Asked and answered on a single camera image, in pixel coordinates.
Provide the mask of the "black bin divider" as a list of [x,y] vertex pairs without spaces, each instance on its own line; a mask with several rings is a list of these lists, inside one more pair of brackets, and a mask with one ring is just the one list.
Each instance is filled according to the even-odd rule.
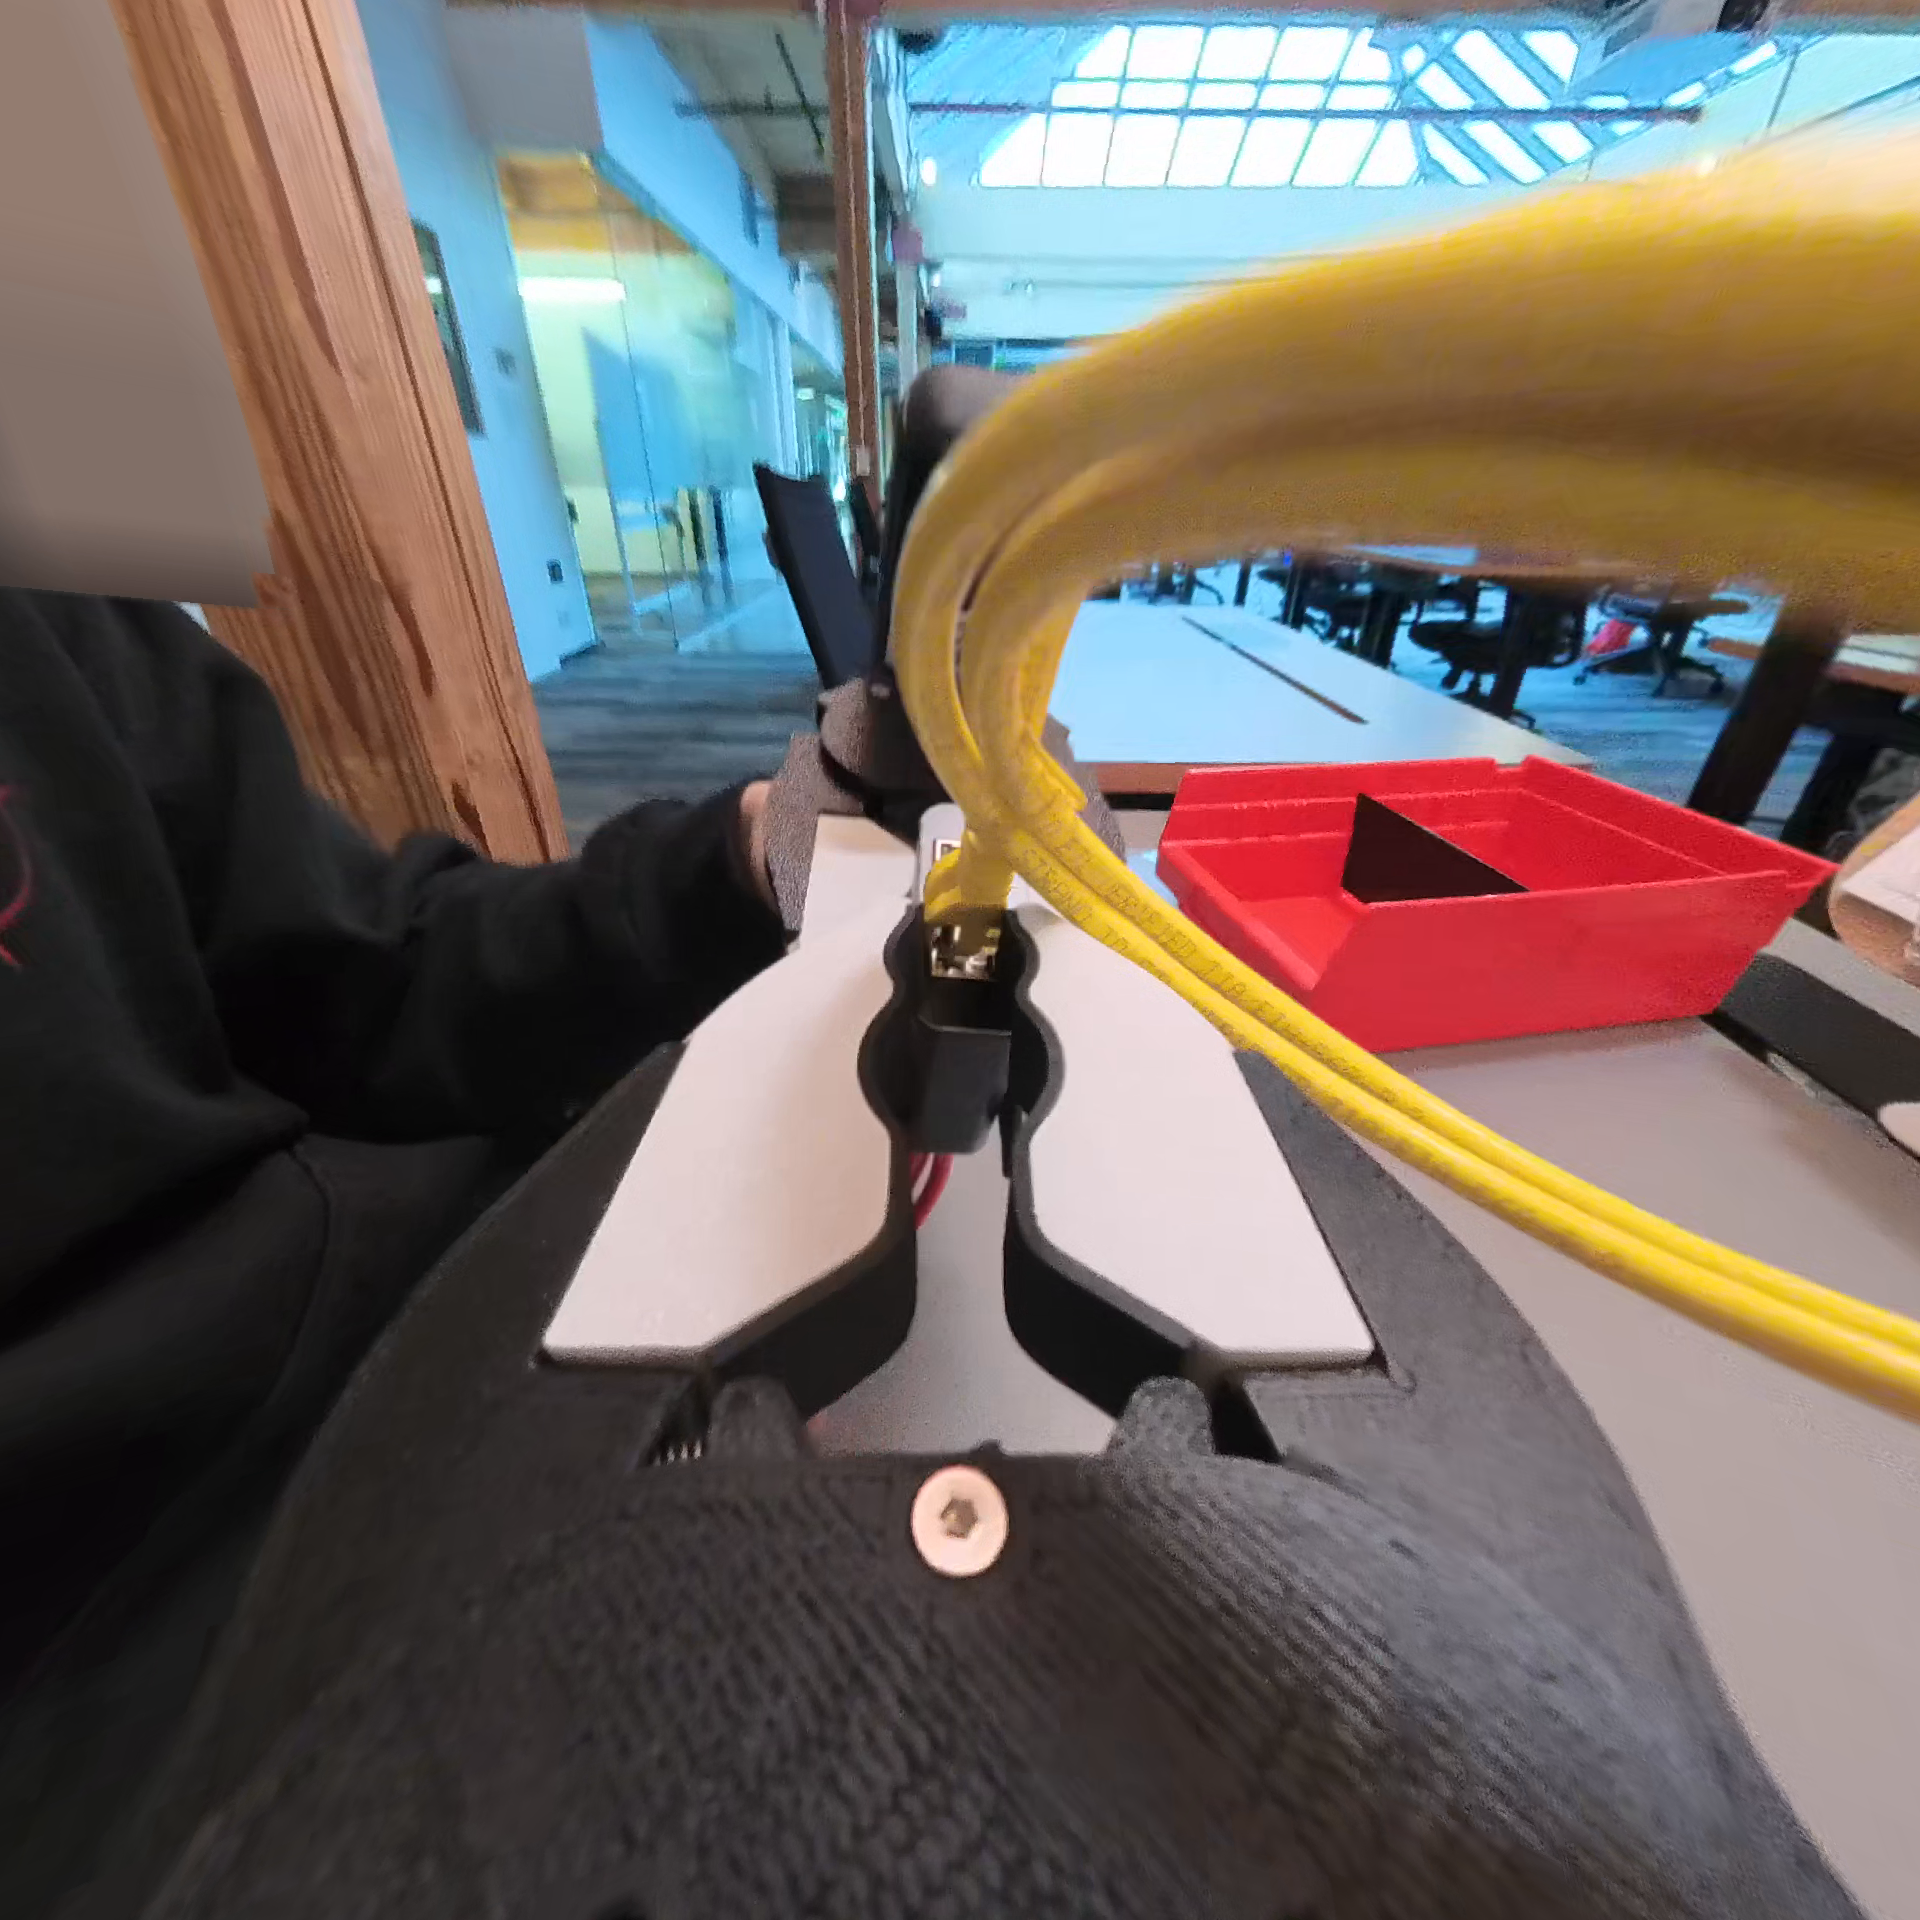
[[1519,877],[1369,794],[1355,796],[1338,887],[1362,906],[1523,895]]

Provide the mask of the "red plastic bin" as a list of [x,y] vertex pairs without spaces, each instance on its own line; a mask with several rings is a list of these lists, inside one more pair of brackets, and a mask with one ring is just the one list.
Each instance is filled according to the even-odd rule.
[[[1369,794],[1519,877],[1362,906]],[[1547,759],[1190,768],[1158,877],[1207,937],[1369,1053],[1712,1014],[1836,865]]]

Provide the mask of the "black office chair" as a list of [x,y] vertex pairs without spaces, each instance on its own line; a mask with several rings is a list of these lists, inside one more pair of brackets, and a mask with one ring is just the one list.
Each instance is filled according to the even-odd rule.
[[879,654],[879,613],[859,583],[830,484],[755,464],[767,551],[800,617],[825,691],[864,679]]

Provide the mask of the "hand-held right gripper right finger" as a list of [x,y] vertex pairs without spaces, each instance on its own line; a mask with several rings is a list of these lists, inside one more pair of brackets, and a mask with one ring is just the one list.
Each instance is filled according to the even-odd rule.
[[1019,1348],[1102,1415],[1181,1378],[1364,1378],[1379,1339],[1256,1093],[1185,999],[1021,906],[1003,1099],[1003,1306]]

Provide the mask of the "person's left forearm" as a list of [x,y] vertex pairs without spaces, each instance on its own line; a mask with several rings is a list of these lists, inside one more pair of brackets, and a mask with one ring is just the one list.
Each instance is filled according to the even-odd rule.
[[782,922],[745,875],[740,788],[635,803],[543,865],[445,836],[388,856],[369,910],[363,1119],[395,1141],[556,1141],[767,971]]

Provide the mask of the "black network switch box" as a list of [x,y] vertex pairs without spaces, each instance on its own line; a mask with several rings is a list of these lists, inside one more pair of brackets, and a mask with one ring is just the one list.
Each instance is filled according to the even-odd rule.
[[902,1030],[902,1124],[926,1156],[975,1153],[1000,1119],[1014,1041],[1014,988],[1003,975],[913,963]]

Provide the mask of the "black framed picture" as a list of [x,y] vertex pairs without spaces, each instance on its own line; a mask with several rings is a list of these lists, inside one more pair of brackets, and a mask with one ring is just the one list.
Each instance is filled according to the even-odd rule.
[[478,439],[484,434],[484,413],[478,413],[475,389],[474,389],[474,368],[467,358],[462,325],[461,325],[461,315],[456,315],[452,291],[446,280],[439,237],[422,220],[411,220],[411,234],[414,234],[419,259],[422,259],[424,298],[427,298],[432,321],[436,325],[436,340],[439,340],[439,353],[445,353],[445,367],[451,377],[452,404],[461,413],[462,430],[471,439]]

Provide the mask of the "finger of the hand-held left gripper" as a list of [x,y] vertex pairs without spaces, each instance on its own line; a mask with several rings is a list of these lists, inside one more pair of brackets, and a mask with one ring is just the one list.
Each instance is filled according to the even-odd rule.
[[872,819],[821,815],[813,829],[797,963],[884,963],[918,899],[920,851]]

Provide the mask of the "person's torso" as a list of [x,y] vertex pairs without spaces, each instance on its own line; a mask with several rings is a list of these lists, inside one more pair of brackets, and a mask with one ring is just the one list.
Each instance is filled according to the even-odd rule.
[[4,591],[4,1845],[114,1804],[278,1490],[496,1192],[385,1078],[422,913],[177,603]]

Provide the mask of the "wooden pillar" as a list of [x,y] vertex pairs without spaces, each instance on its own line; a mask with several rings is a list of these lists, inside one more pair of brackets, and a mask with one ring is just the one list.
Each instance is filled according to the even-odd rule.
[[357,2],[114,2],[268,495],[251,612],[305,779],[381,844],[563,824]]

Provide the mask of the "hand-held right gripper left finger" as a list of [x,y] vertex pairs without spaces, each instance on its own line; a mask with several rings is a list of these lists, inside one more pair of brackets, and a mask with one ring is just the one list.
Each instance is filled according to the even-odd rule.
[[547,1365],[764,1378],[818,1415],[896,1354],[918,1223],[862,1071],[896,922],[867,906],[803,937],[692,1032],[543,1333]]

